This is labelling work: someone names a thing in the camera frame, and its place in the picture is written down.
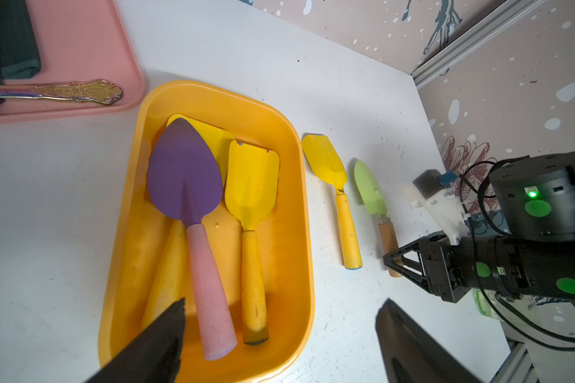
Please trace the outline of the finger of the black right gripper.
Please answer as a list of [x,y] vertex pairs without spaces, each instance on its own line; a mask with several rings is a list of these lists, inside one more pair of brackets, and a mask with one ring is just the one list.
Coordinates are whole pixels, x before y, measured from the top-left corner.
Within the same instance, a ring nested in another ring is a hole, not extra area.
[[384,263],[421,263],[419,239],[383,256]]
[[413,260],[384,260],[384,265],[393,277],[403,277],[425,292],[429,291],[429,281],[421,263]]

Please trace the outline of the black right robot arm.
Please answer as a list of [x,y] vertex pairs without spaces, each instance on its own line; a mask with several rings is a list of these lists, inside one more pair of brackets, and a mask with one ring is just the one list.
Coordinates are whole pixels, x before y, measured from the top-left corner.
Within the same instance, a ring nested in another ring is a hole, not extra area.
[[575,300],[575,152],[492,166],[477,201],[492,190],[507,228],[490,236],[476,236],[450,186],[455,179],[430,169],[406,187],[440,231],[386,254],[386,267],[450,303],[472,289]]

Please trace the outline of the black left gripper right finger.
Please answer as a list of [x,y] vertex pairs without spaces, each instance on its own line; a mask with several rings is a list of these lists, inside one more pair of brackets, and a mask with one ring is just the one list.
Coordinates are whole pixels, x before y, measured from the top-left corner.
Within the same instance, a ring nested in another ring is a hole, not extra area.
[[389,382],[478,382],[394,301],[380,308],[375,329]]

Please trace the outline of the yellow shovel blue-tipped handle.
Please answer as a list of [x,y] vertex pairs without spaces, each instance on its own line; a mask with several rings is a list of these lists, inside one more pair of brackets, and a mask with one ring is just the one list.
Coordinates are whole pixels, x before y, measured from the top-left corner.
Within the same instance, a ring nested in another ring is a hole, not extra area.
[[325,135],[308,134],[301,141],[303,152],[314,174],[335,188],[337,223],[343,266],[357,270],[363,266],[356,227],[351,215],[348,195],[344,191],[348,175],[332,142]]

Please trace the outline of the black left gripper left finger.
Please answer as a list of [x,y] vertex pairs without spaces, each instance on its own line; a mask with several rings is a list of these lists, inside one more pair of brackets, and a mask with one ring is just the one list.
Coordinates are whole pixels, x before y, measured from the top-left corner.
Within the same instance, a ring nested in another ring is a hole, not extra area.
[[89,382],[174,382],[186,328],[185,299],[172,303]]

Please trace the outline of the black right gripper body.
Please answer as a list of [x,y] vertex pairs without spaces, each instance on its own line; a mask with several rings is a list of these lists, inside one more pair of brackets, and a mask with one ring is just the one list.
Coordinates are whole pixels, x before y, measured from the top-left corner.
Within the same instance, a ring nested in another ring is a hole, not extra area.
[[426,282],[423,287],[442,301],[458,303],[474,287],[474,241],[451,245],[441,231],[418,240],[418,257]]

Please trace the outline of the green shovel wooden handle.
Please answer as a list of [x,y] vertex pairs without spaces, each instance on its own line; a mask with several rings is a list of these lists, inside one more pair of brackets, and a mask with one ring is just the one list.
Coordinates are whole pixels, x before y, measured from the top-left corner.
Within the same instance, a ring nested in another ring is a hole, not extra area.
[[375,174],[363,161],[357,160],[353,167],[353,175],[360,199],[367,212],[378,220],[382,255],[396,251],[399,243],[395,226],[388,214],[387,201]]

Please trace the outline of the purple shovel pink handle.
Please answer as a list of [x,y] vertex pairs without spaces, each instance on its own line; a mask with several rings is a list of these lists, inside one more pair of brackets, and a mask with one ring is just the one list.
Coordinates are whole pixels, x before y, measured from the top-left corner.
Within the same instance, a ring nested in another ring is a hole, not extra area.
[[211,149],[184,118],[169,123],[159,137],[149,159],[147,186],[157,210],[185,225],[204,359],[222,359],[238,341],[202,220],[219,206],[223,184]]

